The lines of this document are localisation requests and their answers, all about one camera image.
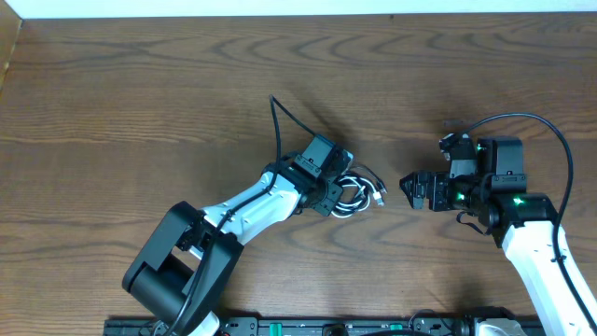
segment wooden edge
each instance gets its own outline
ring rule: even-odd
[[[12,8],[4,0],[0,0],[0,94],[4,77],[8,71],[10,56],[17,43],[21,23],[21,18]]]

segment cable connector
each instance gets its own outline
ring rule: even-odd
[[[383,202],[382,193],[379,191],[373,192],[373,199],[377,202],[377,205],[384,206],[385,203]]]

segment white backdrop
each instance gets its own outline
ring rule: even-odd
[[[553,12],[597,0],[6,0],[23,19]]]

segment wood grain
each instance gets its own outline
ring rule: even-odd
[[[170,206],[219,203],[274,158],[268,94],[382,176],[384,208],[293,217],[252,241],[221,301],[264,316],[535,312],[492,241],[398,188],[445,169],[437,140],[532,111],[570,141],[565,229],[597,290],[597,16],[408,15],[27,21],[0,100],[0,334],[93,334],[147,315],[120,288]],[[282,119],[284,151],[309,137]],[[562,198],[564,156],[532,120],[529,190]]]
[[[0,0],[0,93],[20,28],[21,18],[4,0]]]

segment white arm segment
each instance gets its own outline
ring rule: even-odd
[[[228,210],[261,192],[270,184],[272,177],[273,173],[267,172],[253,187],[221,204],[204,207],[202,210],[205,212],[205,219],[217,226]],[[242,207],[224,224],[222,231],[234,233],[239,243],[246,245],[271,224],[290,217],[297,208],[299,199],[300,194],[295,190],[295,185],[278,175],[271,191]]]
[[[550,221],[525,222],[524,227],[508,229],[502,248],[521,276],[547,335],[594,335],[553,261],[552,233]],[[558,239],[566,270],[595,318],[597,302],[572,258],[562,228]]]

